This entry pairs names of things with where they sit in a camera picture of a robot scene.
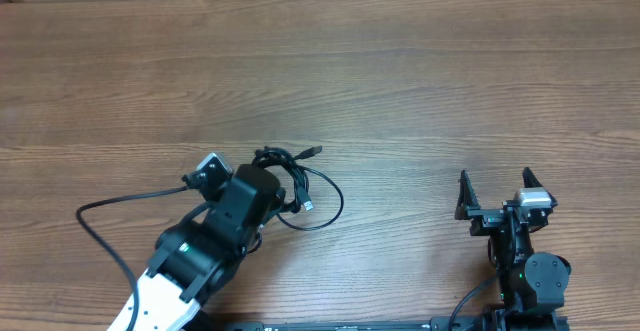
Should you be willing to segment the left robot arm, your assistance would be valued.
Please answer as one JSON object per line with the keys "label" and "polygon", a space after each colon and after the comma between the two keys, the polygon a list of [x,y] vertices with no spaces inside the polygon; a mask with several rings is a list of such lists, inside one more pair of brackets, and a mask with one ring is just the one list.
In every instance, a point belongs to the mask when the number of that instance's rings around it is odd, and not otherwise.
{"label": "left robot arm", "polygon": [[209,298],[237,272],[282,188],[276,176],[250,164],[222,168],[196,181],[205,202],[165,230],[111,330],[186,330]]}

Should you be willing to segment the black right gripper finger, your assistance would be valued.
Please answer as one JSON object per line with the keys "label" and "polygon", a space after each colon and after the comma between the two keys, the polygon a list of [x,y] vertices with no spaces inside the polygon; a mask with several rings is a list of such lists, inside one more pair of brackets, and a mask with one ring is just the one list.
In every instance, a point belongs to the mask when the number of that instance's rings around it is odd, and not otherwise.
{"label": "black right gripper finger", "polygon": [[[533,171],[529,167],[525,167],[522,172],[523,183],[526,188],[542,188],[542,184],[536,178]],[[558,205],[557,199],[550,193],[547,192],[549,198],[551,200],[551,206],[556,207]]]}
{"label": "black right gripper finger", "polygon": [[459,196],[456,204],[455,219],[471,220],[480,214],[481,206],[477,200],[469,174],[462,170],[459,179]]}

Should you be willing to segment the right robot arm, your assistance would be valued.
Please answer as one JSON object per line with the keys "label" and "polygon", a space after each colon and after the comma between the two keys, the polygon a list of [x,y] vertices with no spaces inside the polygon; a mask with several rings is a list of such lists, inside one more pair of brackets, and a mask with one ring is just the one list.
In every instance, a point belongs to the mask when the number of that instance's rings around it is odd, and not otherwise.
{"label": "right robot arm", "polygon": [[[558,202],[530,168],[522,172],[523,187],[497,209],[481,207],[468,172],[459,179],[455,218],[471,222],[472,236],[486,236],[487,254],[495,274],[476,286],[448,318],[449,330],[567,330],[568,320],[556,310],[565,304],[572,272],[563,257],[536,252],[531,235],[548,225]],[[498,284],[499,304],[476,317],[459,315],[465,304],[487,287]]]}

